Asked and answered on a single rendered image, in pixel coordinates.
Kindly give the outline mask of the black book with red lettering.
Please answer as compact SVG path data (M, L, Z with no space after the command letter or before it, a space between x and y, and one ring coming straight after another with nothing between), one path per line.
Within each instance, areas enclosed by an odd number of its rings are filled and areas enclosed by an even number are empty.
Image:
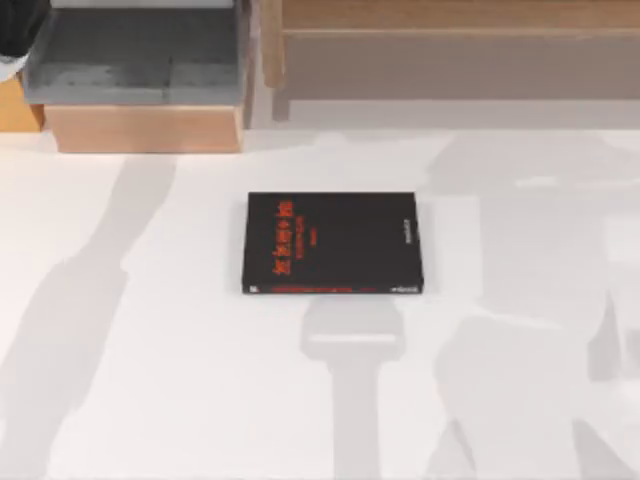
M251 192L246 294L420 294L412 192Z

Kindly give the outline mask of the pale wooden drawer front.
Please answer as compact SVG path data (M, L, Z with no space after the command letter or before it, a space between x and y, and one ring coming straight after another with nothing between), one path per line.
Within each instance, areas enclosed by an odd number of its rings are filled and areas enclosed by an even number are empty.
M49 105L58 150L87 154L237 153L241 106Z

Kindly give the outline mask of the pulled-out drawer with grey inside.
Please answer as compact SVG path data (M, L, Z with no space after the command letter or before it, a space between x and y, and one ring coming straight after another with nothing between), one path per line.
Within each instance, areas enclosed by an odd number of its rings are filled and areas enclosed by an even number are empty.
M251 0L51 0L22 72L54 105L236 105Z

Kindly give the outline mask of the orange wooden cupboard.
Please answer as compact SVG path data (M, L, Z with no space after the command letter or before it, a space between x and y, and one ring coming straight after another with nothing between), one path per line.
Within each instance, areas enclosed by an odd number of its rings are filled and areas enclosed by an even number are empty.
M0 83L0 133L38 133L44 125L44 106L26 102L19 74Z

